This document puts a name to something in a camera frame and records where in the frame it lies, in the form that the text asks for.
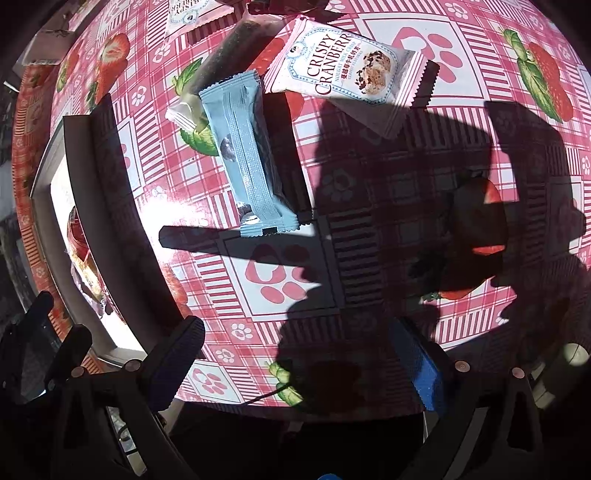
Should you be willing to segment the light blue snack bar wrapper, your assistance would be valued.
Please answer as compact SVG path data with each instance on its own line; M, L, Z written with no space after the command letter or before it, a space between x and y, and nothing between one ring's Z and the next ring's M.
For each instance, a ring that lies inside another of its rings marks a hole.
M296 231L263 115L259 73L245 71L199 92L238 209L242 237Z

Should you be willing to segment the white crispy cranberry packet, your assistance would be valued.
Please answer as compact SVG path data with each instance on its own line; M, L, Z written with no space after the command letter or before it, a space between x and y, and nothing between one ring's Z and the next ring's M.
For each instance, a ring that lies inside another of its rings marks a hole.
M264 75L266 92L408 106L428 59L301 17Z

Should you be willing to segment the clear dark seaweed bar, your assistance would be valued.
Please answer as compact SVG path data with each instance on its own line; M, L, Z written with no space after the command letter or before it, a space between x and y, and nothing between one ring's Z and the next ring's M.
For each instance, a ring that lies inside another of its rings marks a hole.
M193 61L173 78L177 98L167 107L165 118L186 132L204 127L199 92L245 71L283 25L283 18L277 15L247 16L239 20L211 54L204 60Z

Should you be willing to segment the white cardboard box tray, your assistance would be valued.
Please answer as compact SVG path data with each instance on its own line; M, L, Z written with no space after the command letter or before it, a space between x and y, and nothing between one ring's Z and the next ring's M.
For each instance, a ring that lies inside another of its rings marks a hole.
M63 117L30 198L59 300L90 330L93 352L114 365L145 359L182 315L141 225L117 132L88 115Z

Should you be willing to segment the red white strawberry tablecloth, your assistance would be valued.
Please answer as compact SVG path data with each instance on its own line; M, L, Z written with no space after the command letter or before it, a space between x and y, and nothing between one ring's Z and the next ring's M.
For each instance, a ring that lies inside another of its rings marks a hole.
M390 340L395 319L473 376L534 375L542 408L589 365L590 75L533 2L325 1L278 15L245 71L262 81L300 227L260 237L240 234L205 112L193 132L165 118L173 78L256 6L225 2L235 11L166 39L168 2L98 2L62 53L23 71L16 211L59 337L88 328L59 300L30 192L59 121L88 115L117 132L182 319L204 321L182 400L337 419L425 410ZM422 53L410 105L266 92L301 17Z

